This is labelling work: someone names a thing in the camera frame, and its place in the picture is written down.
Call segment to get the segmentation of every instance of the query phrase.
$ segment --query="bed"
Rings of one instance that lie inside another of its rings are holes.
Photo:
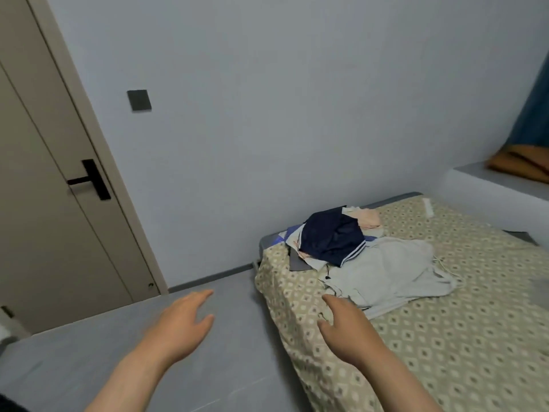
[[[419,193],[377,207],[387,235],[431,242],[463,287],[410,302],[372,323],[385,344],[449,411],[549,411],[549,311],[530,304],[530,280],[549,277],[549,254]],[[368,382],[337,359],[316,326],[328,309],[314,270],[290,272],[288,248],[260,242],[264,295],[316,411],[381,411]]]

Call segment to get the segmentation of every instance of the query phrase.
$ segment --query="door frame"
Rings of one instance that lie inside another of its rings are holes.
[[[134,204],[127,192],[124,181],[120,175],[116,162],[105,136],[101,131],[100,124],[93,111],[92,104],[86,94],[86,90],[80,80],[76,67],[70,56],[69,49],[65,44],[61,30],[55,20],[47,0],[27,0],[34,14],[35,20],[42,32],[42,36],[49,48],[51,56],[55,61],[59,74],[63,79],[69,96],[72,99],[76,112],[84,126],[87,136],[92,143],[101,166],[106,174],[113,192],[118,199],[126,221],[134,235],[143,258],[156,282],[161,294],[168,294],[168,286],[160,270],[156,257],[153,253],[143,226],[139,221]]]

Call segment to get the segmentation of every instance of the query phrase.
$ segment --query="baseboard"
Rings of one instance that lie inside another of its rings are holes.
[[[238,266],[237,268],[225,270],[224,272],[215,273],[210,276],[201,277],[200,279],[196,279],[194,281],[190,281],[186,284],[178,284],[176,286],[173,286],[171,288],[168,288],[169,293],[184,291],[185,289],[193,288],[195,286],[199,286],[201,284],[207,284],[209,282],[213,282],[217,279],[222,279],[223,277],[235,275],[240,272],[245,272],[246,270],[253,269],[254,266],[252,263],[248,263],[247,265]]]

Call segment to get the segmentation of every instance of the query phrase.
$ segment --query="gray tile floor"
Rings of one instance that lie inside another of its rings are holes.
[[[200,310],[215,324],[202,345],[164,376],[150,411],[310,411],[253,271],[192,290],[215,294]],[[164,307],[191,290],[106,312],[11,344],[0,356],[0,392],[31,411],[83,410]]]

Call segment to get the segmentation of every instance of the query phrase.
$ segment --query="black door handle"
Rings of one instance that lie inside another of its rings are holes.
[[[69,185],[76,185],[77,183],[91,182],[101,201],[110,199],[109,190],[106,188],[105,182],[103,182],[103,178],[101,177],[101,173],[99,172],[99,169],[97,169],[96,163],[93,159],[82,160],[82,165],[84,165],[84,169],[86,169],[88,176],[69,179],[67,180],[67,183]]]

